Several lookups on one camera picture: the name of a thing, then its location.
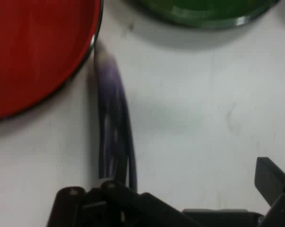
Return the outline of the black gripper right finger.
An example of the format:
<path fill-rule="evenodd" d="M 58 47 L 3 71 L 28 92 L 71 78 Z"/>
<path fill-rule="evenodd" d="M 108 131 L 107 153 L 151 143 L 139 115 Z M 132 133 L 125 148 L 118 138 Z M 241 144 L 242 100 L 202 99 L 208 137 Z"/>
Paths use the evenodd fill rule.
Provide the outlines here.
<path fill-rule="evenodd" d="M 254 185 L 270 209 L 260 227 L 285 227 L 285 173 L 268 157 L 258 157 Z"/>

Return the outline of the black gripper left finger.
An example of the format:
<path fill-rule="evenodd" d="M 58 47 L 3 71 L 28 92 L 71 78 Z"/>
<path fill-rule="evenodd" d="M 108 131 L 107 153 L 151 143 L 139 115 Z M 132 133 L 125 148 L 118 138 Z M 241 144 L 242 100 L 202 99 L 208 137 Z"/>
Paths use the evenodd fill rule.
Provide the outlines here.
<path fill-rule="evenodd" d="M 149 193 L 138 194 L 108 180 L 86 192 L 60 189 L 54 199 L 49 227 L 195 227 L 197 222 Z"/>

